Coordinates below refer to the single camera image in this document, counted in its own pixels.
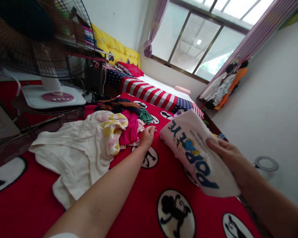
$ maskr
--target window pane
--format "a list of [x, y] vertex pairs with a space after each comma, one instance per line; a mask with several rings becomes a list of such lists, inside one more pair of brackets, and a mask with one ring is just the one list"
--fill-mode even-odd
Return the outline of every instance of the window pane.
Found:
[[158, 33], [152, 42], [152, 54], [169, 60], [189, 10], [169, 2]]
[[240, 19], [250, 9], [257, 0], [231, 0], [224, 12]]
[[212, 13], [250, 30], [273, 0], [261, 0], [245, 18], [241, 19], [256, 2], [257, 0], [218, 0]]
[[211, 81], [244, 37], [244, 34], [224, 27], [195, 74]]
[[225, 6], [226, 2], [227, 2], [227, 0], [218, 0], [215, 4], [214, 8], [221, 11], [223, 9], [223, 7]]
[[264, 14], [264, 12], [267, 10], [267, 8], [270, 6], [270, 4], [273, 2], [273, 0], [262, 0], [259, 4], [257, 4], [249, 14], [246, 15], [246, 17], [243, 19], [243, 21], [250, 23], [252, 25], [255, 25], [256, 22], [261, 18], [261, 16]]
[[219, 28], [220, 25], [191, 14], [170, 63], [193, 73]]
[[214, 0], [184, 0], [184, 1], [206, 11], [210, 10], [214, 2]]

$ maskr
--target electric fan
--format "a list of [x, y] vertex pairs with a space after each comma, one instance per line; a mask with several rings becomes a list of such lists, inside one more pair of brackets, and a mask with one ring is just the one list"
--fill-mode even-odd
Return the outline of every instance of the electric fan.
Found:
[[42, 76], [42, 84], [22, 87], [35, 109], [83, 105], [81, 93], [59, 78], [81, 75], [85, 66], [70, 55], [90, 50], [94, 34], [80, 0], [0, 0], [0, 65]]

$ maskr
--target tufted headboard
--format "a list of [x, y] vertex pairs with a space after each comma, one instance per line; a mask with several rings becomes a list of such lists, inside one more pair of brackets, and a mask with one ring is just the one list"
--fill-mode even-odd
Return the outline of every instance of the tufted headboard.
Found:
[[130, 64], [137, 65], [141, 68], [140, 54], [137, 51], [123, 46], [122, 43], [100, 30], [94, 24], [92, 24], [92, 27], [95, 39], [97, 40], [97, 47], [105, 52], [111, 52], [114, 55], [114, 57], [107, 56], [111, 65], [115, 65], [118, 61], [122, 61], [124, 63], [128, 63], [129, 61]]

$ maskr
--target person's arm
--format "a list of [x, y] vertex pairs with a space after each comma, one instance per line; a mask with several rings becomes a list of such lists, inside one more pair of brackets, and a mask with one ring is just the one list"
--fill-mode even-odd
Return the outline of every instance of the person's arm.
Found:
[[155, 128], [147, 127], [141, 134], [140, 145], [93, 184], [44, 237], [60, 233], [72, 233], [79, 238], [106, 237], [136, 180]]
[[207, 140], [231, 170], [241, 192], [273, 237], [298, 237], [298, 207], [273, 188], [232, 144]]

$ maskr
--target green clothing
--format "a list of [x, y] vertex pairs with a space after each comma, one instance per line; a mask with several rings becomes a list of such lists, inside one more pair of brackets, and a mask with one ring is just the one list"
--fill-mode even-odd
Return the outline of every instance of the green clothing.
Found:
[[144, 109], [143, 107], [140, 109], [139, 119], [144, 121], [144, 123], [146, 123], [147, 125], [149, 125], [153, 120], [152, 116], [150, 116], [147, 110]]

